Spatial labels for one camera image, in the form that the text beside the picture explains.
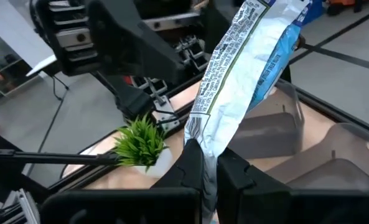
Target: concrete floor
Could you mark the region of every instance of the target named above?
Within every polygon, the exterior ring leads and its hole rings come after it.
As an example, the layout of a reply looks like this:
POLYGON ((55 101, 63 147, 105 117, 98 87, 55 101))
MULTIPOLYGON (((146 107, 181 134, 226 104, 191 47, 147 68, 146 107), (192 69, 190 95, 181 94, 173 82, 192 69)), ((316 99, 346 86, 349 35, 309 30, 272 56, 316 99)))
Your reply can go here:
MULTIPOLYGON (((308 44, 317 45, 368 14, 369 4, 358 14, 347 10, 336 17, 324 15, 306 25, 302 34, 308 44)), ((369 61, 369 20, 320 47, 369 61)), ((291 70, 295 85, 369 123, 368 68, 313 52, 293 63, 291 70)), ((54 98, 49 78, 2 100, 0 134, 24 151, 77 153, 124 124, 113 96, 92 76, 59 77, 70 86, 62 103, 54 98)), ((64 95, 57 86, 58 94, 64 95)), ((29 175, 49 186, 61 170, 62 166, 35 165, 29 175)))

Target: nutrition label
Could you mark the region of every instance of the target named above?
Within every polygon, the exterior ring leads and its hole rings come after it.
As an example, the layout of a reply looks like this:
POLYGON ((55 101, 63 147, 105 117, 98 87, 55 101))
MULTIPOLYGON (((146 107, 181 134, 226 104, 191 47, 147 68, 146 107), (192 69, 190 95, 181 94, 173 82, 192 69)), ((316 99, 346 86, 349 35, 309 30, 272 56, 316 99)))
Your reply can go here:
POLYGON ((192 113, 209 114, 219 92, 224 86, 231 65, 242 51, 267 7, 258 1, 245 1, 233 23, 215 48, 208 68, 202 78, 192 113))

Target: plastic bin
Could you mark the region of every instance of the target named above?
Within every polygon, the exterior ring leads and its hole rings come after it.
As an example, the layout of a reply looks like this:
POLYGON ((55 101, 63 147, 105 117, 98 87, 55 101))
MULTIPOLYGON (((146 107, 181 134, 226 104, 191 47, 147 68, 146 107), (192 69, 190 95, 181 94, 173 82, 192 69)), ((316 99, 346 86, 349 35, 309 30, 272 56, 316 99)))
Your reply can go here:
POLYGON ((302 149, 304 118, 295 88, 284 81, 276 88, 245 115, 228 145, 243 159, 291 156, 302 149))
POLYGON ((294 189, 369 190, 369 134, 336 124, 320 143, 266 173, 294 189))

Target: green plastic grass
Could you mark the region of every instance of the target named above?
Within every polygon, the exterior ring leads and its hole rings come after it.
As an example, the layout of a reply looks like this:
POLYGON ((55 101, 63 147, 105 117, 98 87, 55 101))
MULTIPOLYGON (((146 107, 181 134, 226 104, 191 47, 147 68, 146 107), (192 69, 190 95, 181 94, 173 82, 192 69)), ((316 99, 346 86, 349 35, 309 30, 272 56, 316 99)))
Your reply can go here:
POLYGON ((115 138, 114 152, 119 155, 120 166, 146 166, 146 170, 158 160, 166 148, 164 136, 147 119, 136 119, 127 128, 118 128, 121 138, 115 138))

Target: snack bag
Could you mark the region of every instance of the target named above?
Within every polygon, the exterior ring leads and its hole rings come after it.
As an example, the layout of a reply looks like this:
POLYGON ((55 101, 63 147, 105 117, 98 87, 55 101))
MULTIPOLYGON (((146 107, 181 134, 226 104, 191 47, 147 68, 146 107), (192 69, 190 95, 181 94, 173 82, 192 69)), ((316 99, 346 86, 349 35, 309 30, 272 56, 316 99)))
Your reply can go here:
POLYGON ((217 202, 217 158, 246 112, 263 101, 296 47, 308 0, 246 0, 213 51, 187 124, 204 154, 203 223, 217 202))

